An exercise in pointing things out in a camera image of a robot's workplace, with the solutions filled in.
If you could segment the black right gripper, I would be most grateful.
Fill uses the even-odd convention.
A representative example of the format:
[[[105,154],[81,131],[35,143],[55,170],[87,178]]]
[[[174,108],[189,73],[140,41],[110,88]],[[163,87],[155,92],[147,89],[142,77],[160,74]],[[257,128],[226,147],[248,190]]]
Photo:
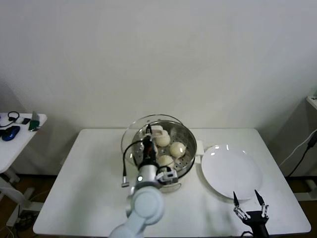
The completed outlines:
[[[268,238],[269,233],[266,228],[266,223],[268,221],[268,204],[265,204],[263,197],[255,190],[257,200],[261,206],[261,211],[248,211],[244,212],[240,207],[240,203],[233,192],[233,202],[234,202],[234,213],[238,218],[244,220],[244,224],[249,226],[252,230],[254,238]]]

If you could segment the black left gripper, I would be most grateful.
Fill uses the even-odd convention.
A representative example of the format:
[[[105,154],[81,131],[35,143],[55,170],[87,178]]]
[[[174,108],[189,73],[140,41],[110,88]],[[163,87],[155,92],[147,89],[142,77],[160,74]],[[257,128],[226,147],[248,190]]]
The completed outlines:
[[[143,160],[142,165],[154,165],[157,166],[156,154],[159,153],[158,147],[155,142],[152,142],[153,131],[150,124],[146,126],[145,138],[142,141],[144,146],[143,149]]]

